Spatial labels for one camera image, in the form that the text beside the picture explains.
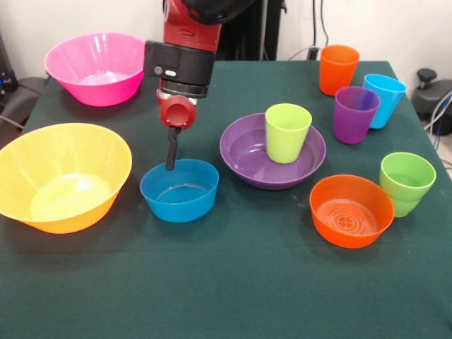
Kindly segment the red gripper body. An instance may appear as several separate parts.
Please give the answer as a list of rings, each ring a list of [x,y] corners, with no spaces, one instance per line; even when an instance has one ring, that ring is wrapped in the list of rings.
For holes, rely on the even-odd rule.
[[[177,127],[182,130],[190,128],[196,120],[195,99],[183,95],[171,95],[156,90],[160,107],[160,121],[166,127]]]

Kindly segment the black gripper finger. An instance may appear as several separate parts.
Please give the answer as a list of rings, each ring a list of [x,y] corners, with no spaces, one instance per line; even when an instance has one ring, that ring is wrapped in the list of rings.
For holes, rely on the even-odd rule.
[[[169,142],[169,147],[167,151],[167,157],[165,162],[165,168],[167,170],[173,170],[177,157],[177,147],[178,147],[178,135],[182,132],[180,127],[171,126],[168,129],[167,140]]]

